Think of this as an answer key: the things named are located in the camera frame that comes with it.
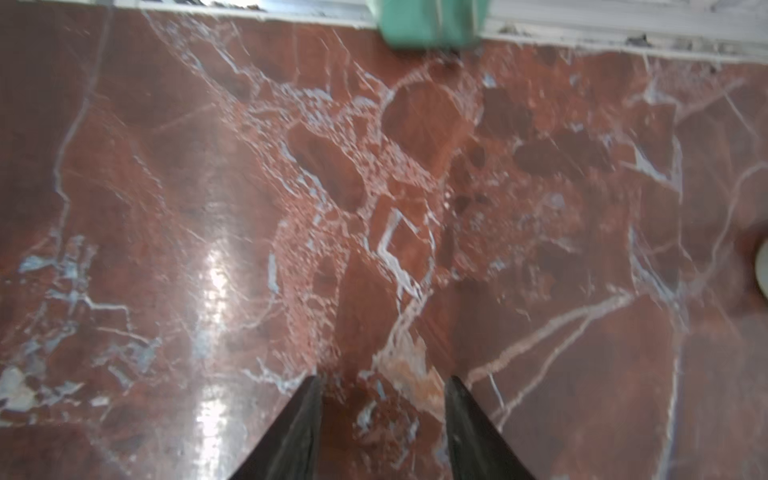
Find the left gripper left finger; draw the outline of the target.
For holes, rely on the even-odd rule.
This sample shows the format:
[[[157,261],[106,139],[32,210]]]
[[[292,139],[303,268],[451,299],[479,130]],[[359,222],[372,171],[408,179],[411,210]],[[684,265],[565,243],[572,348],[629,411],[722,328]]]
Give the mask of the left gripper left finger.
[[[324,381],[306,377],[231,479],[313,479]]]

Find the green plug adapter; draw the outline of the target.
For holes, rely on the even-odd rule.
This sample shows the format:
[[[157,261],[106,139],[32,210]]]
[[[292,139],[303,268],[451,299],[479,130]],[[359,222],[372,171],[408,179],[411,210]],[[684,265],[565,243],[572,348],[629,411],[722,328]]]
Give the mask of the green plug adapter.
[[[392,48],[461,49],[480,37],[488,0],[367,1],[377,28]]]

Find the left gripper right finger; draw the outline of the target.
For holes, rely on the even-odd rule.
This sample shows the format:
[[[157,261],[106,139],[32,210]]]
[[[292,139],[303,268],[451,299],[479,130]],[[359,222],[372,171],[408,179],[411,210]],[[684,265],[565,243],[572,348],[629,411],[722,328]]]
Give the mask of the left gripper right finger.
[[[446,381],[444,400],[454,479],[534,479],[459,377]]]

